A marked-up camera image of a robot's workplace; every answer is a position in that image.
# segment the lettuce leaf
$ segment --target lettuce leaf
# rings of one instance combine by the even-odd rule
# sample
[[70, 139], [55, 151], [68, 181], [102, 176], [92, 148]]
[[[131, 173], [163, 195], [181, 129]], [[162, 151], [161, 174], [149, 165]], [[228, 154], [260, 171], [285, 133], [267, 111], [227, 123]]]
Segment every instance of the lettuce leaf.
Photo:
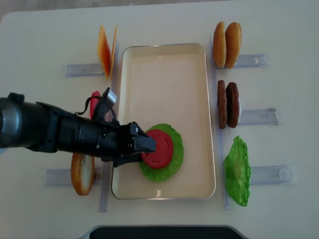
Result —
[[240, 206], [247, 206], [251, 168], [246, 143], [237, 136], [224, 161], [228, 195]]
[[173, 142], [173, 156], [171, 162], [163, 168], [151, 168], [144, 162], [140, 162], [140, 168], [147, 179], [153, 182], [162, 182], [179, 170], [184, 158], [183, 141], [180, 134], [167, 123], [154, 125], [148, 131], [152, 129], [159, 129], [170, 136]]

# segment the top bun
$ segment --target top bun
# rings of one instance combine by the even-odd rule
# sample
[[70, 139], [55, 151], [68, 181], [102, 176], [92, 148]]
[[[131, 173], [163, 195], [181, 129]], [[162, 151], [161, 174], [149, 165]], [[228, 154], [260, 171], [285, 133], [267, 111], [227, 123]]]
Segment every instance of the top bun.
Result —
[[226, 62], [226, 37], [223, 21], [217, 24], [214, 31], [213, 57], [215, 65], [219, 68], [223, 68]]
[[233, 68], [236, 64], [237, 56], [241, 46], [241, 27], [239, 23], [229, 24], [225, 32], [227, 56], [225, 66]]

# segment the black cable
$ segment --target black cable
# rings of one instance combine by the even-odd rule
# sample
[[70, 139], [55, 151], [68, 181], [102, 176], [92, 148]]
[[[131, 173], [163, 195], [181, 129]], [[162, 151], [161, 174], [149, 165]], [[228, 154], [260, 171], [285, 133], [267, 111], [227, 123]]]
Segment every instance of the black cable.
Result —
[[[91, 101], [92, 99], [101, 100], [102, 97], [100, 97], [100, 96], [91, 96], [91, 97], [89, 97], [89, 98], [86, 100], [86, 102], [85, 102], [85, 109], [84, 109], [84, 111], [83, 111], [83, 112], [75, 112], [74, 114], [77, 115], [77, 116], [83, 115], [83, 114], [86, 112], [86, 110], [88, 109], [89, 103], [90, 103], [90, 101]], [[104, 99], [102, 99], [101, 102], [109, 108], [109, 110], [112, 112], [113, 120], [116, 120], [116, 114], [115, 114], [114, 110], [112, 109], [112, 107], [110, 107], [110, 106], [105, 102]]]

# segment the table surface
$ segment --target table surface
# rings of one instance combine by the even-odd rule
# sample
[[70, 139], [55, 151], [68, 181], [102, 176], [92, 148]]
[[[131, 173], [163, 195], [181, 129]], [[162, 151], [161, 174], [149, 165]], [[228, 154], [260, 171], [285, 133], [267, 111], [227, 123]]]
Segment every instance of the table surface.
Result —
[[[209, 56], [216, 24], [241, 23], [241, 54], [267, 53], [271, 66], [229, 70], [223, 77], [236, 78], [246, 109], [282, 106], [285, 122], [238, 127], [229, 131], [228, 142], [235, 134], [243, 136], [253, 166], [293, 163], [298, 184], [251, 187], [247, 207], [232, 203], [225, 211], [215, 146], [217, 187], [210, 199], [117, 200], [109, 193], [108, 211], [99, 213], [100, 186], [79, 197], [71, 187], [43, 185], [46, 169], [70, 168], [71, 154], [10, 149], [0, 155], [0, 238], [79, 238], [113, 225], [227, 225], [248, 238], [317, 238], [318, 10], [317, 1], [240, 0], [6, 15], [0, 25], [0, 96], [23, 93], [29, 102], [71, 112], [81, 111], [93, 91], [110, 85], [103, 77], [66, 79], [63, 74], [63, 64], [98, 62], [101, 24], [109, 39], [117, 24], [120, 55], [129, 46], [198, 42]], [[207, 74], [211, 77], [209, 67]]]

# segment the white tray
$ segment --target white tray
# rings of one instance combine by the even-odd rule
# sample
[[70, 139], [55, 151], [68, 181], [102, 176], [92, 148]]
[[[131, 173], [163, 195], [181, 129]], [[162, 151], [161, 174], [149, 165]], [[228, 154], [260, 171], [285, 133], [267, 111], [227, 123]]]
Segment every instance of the white tray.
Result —
[[113, 170], [118, 199], [210, 198], [216, 188], [205, 51], [200, 44], [130, 47], [123, 54], [118, 119], [143, 130], [168, 123], [181, 135], [184, 160], [165, 182], [138, 163]]

